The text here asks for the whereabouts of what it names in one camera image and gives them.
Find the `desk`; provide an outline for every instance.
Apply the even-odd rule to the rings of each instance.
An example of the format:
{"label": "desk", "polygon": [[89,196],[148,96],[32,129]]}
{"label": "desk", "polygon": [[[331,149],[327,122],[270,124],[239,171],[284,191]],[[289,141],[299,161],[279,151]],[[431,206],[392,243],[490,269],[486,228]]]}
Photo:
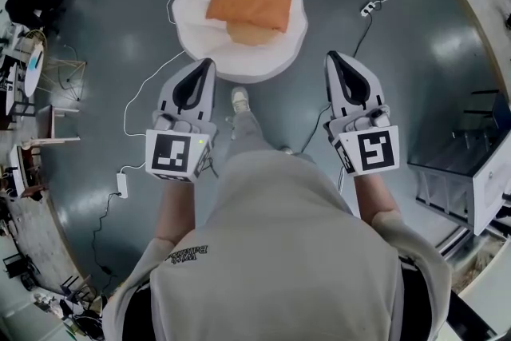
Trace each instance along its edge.
{"label": "desk", "polygon": [[25,95],[27,97],[31,97],[34,94],[35,89],[38,87],[44,60],[45,48],[42,43],[38,43],[35,45],[34,51],[26,65]]}
{"label": "desk", "polygon": [[[21,112],[16,110],[19,105],[23,107]],[[33,107],[33,113],[26,112],[29,107]],[[6,115],[18,117],[35,117],[35,104],[28,102],[28,100],[23,97],[23,92],[19,88],[17,64],[14,64],[10,68],[9,77],[7,78]]]}
{"label": "desk", "polygon": [[[18,197],[30,197],[35,192],[46,189],[46,184],[41,182],[39,171],[34,169],[34,159],[32,157],[32,149],[22,150],[22,147],[15,145],[9,154],[9,162],[13,168],[14,184]],[[25,163],[31,165],[30,169],[25,168]]]}
{"label": "desk", "polygon": [[25,40],[24,42],[22,42],[20,47],[18,47],[20,40],[23,39],[23,37],[20,38],[20,35],[23,34],[25,31],[26,28],[24,27],[24,25],[15,24],[14,32],[10,36],[9,45],[7,47],[4,47],[4,49],[2,50],[2,57],[10,56],[12,58],[15,58],[16,60],[23,61],[24,63],[26,63],[29,60],[31,44]]}

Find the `foot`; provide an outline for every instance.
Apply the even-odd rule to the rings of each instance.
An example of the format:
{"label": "foot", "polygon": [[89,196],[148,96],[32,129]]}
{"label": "foot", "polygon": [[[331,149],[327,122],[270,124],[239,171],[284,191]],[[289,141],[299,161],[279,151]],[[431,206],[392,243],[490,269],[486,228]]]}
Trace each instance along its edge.
{"label": "foot", "polygon": [[248,93],[244,87],[235,87],[231,94],[232,108],[236,114],[250,111],[248,105]]}

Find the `gray floor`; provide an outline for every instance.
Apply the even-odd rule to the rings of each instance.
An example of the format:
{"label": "gray floor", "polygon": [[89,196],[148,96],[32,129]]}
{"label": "gray floor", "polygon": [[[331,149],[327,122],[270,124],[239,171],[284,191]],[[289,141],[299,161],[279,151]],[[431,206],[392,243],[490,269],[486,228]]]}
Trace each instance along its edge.
{"label": "gray floor", "polygon": [[[309,28],[296,61],[279,76],[248,86],[267,139],[275,147],[289,145],[295,150],[301,148],[327,102],[325,53],[354,52],[368,23],[359,11],[370,0],[303,1]],[[116,172],[122,165],[144,161],[144,138],[123,133],[125,105],[148,75],[181,51],[176,28],[167,21],[166,2],[68,0],[61,35],[52,42],[53,52],[61,56],[69,56],[62,49],[64,44],[75,47],[88,67],[77,119],[82,141],[44,149],[43,168],[73,251],[98,285],[107,278],[93,263],[92,230],[98,226],[108,194],[117,189]],[[493,87],[481,41],[457,0],[393,0],[374,14],[358,59],[379,76],[392,121],[400,127],[402,167],[387,172],[385,180],[406,221],[436,244],[453,225],[414,203],[416,181],[406,160],[449,136],[470,90]],[[146,84],[129,108],[129,132],[144,132],[151,126],[162,82],[190,61],[185,55],[179,57]],[[220,135],[212,155],[218,171],[230,137],[224,119],[231,115],[232,87],[226,81],[217,83],[214,121]],[[42,104],[47,95],[37,97]],[[321,127],[307,153],[337,182],[340,160]],[[100,262],[118,275],[115,283],[129,274],[152,237],[161,191],[161,182],[143,170],[126,173],[129,198],[113,199],[97,242]],[[196,186],[199,224],[212,209],[215,182],[206,171]],[[352,180],[346,181],[344,196],[356,206]]]}

